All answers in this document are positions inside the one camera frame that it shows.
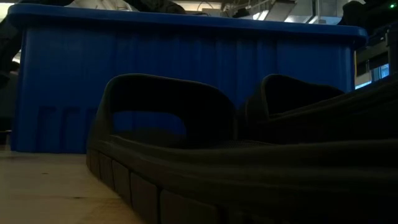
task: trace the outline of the blue storage container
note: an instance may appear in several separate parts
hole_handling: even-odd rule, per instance
[[[22,152],[84,153],[105,85],[116,75],[207,83],[239,106],[272,73],[351,91],[354,50],[366,43],[365,30],[345,26],[30,4],[10,7],[8,17],[24,31],[12,141]],[[120,129],[180,126],[164,114],[118,119]]]

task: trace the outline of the ribbed plastic side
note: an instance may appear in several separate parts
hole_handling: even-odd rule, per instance
[[[310,36],[268,39],[239,33],[30,28],[23,43],[12,149],[84,153],[103,90],[112,77],[124,73],[207,83],[239,106],[272,73],[350,91],[353,69],[349,46]],[[167,114],[125,113],[118,119],[131,122],[132,128],[160,126],[181,131],[178,118]]]

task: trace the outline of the wooden table surface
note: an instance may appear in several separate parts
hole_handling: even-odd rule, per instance
[[[28,154],[0,148],[0,223],[143,223],[90,174],[85,155]]]

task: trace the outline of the black rubber sandal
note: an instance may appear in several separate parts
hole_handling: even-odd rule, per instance
[[[112,114],[123,110],[176,114],[187,140],[121,137]],[[87,165],[148,224],[397,220],[398,141],[275,146],[236,140],[234,124],[232,103],[211,86],[122,75],[105,89]]]
[[[269,76],[240,108],[239,135],[274,144],[396,139],[397,90],[394,76],[347,94]]]

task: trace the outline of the plastic crate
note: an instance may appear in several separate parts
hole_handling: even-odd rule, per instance
[[[12,135],[23,152],[84,153],[107,82],[125,73],[207,83],[236,106],[272,73],[350,91],[354,50],[367,36],[357,27],[30,4],[10,7],[8,19],[24,31]],[[121,118],[125,128],[180,129],[164,114]]]

